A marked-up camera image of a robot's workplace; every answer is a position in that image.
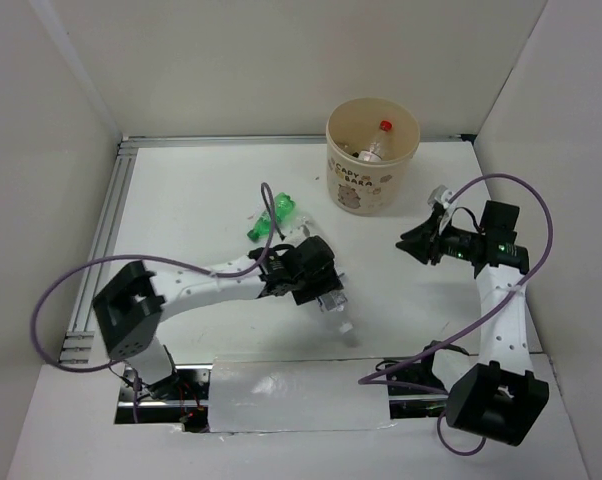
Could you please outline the clear bottle blue label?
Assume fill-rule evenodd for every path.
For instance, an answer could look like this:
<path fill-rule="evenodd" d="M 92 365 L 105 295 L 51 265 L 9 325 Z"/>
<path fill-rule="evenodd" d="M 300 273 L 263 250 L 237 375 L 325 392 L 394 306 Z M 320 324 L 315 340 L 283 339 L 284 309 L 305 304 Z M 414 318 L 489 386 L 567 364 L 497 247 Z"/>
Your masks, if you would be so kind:
<path fill-rule="evenodd" d="M 332 340 L 348 348 L 360 345 L 354 321 L 348 310 L 348 299 L 343 290 L 332 290 L 317 298 L 320 323 Z"/>

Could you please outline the large red label bottle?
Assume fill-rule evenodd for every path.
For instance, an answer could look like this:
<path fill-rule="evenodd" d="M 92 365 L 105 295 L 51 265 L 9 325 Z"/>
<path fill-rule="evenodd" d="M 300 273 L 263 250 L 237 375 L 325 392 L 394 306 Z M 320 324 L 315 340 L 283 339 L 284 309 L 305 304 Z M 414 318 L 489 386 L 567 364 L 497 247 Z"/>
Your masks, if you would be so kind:
<path fill-rule="evenodd" d="M 384 161 L 391 147 L 392 129 L 393 125 L 390 121 L 382 120 L 369 145 L 358 153 L 358 159 L 368 163 Z"/>

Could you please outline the long clear plastic bottle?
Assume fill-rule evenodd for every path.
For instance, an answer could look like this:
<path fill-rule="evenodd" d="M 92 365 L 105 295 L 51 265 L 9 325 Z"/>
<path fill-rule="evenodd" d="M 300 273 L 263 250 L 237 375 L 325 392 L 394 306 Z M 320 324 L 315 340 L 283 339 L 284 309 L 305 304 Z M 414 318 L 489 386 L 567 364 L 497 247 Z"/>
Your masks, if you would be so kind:
<path fill-rule="evenodd" d="M 287 237 L 289 243 L 293 246 L 300 245 L 312 235 L 311 227 L 312 222 L 307 216 L 296 216 L 290 224 L 289 236 Z"/>

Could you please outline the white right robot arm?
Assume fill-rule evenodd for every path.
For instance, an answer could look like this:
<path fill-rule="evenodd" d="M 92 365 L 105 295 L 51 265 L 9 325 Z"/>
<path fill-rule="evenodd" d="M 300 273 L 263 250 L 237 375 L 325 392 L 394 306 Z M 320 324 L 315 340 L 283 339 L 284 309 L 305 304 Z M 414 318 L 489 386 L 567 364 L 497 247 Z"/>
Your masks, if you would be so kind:
<path fill-rule="evenodd" d="M 430 203 L 431 216 L 401 235 L 398 248 L 423 264 L 443 257 L 469 262 L 479 292 L 480 352 L 449 393 L 449 427 L 518 446 L 549 400 L 549 385 L 536 378 L 527 346 L 526 248 L 516 245 L 519 209 L 488 201 L 475 232 L 451 223 L 452 206 Z"/>

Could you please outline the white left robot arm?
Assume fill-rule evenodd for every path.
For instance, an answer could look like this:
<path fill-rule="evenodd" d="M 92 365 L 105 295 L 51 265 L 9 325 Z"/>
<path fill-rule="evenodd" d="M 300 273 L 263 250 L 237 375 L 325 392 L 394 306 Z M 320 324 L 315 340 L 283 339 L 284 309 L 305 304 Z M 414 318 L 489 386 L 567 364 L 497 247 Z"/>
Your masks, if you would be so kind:
<path fill-rule="evenodd" d="M 323 313 L 344 309 L 335 255 L 321 237 L 260 247 L 206 273 L 185 266 L 150 270 L 135 260 L 100 290 L 92 308 L 109 359 L 126 363 L 152 399 L 164 400 L 191 383 L 159 341 L 161 323 L 198 308 L 286 295 L 298 305 L 315 302 Z"/>

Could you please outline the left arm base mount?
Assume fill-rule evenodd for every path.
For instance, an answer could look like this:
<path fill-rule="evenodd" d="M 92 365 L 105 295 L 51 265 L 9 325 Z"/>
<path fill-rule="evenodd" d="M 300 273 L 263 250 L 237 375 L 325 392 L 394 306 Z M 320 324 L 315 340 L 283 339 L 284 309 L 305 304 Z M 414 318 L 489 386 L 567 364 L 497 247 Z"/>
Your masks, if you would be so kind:
<path fill-rule="evenodd" d="M 119 378 L 119 393 L 114 423 L 174 424 L 183 432 L 203 434 L 210 432 L 208 421 L 211 364 L 177 365 L 180 380 L 166 393 L 152 396 L 143 380 L 134 384 L 134 373 L 125 367 L 121 373 L 111 370 Z"/>

